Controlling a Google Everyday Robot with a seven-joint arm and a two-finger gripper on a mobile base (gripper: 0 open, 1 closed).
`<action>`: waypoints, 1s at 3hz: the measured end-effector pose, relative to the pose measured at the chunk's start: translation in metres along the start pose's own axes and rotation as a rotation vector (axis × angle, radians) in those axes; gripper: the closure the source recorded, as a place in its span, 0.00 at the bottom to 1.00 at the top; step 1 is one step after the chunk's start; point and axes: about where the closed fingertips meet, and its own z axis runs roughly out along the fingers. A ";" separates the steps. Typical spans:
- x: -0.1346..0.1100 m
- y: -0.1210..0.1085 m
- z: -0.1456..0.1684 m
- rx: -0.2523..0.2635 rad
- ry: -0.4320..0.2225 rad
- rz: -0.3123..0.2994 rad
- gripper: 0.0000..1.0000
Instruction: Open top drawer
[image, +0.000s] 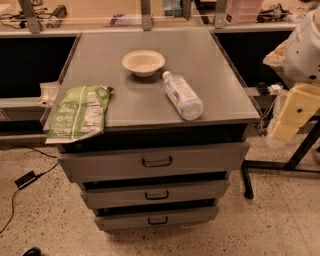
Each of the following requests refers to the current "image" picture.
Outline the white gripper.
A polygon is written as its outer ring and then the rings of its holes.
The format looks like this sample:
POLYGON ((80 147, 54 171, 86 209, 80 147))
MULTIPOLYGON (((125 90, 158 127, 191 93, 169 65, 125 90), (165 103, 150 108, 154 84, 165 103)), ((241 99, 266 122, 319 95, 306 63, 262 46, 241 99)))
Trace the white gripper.
POLYGON ((267 54, 263 63, 287 84, 296 83, 275 104, 269 123, 271 141, 290 141, 320 109, 320 26, 317 14, 308 14, 289 36, 267 54))

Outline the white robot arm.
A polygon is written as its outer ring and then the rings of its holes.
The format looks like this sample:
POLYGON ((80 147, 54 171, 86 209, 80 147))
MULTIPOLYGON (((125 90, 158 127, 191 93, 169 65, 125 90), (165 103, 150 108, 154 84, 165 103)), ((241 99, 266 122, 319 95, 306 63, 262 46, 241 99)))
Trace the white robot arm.
POLYGON ((294 82, 289 91, 278 93, 267 128, 267 143, 277 147, 289 142, 320 109, 320 7, 308 12, 263 63, 282 67, 294 82))

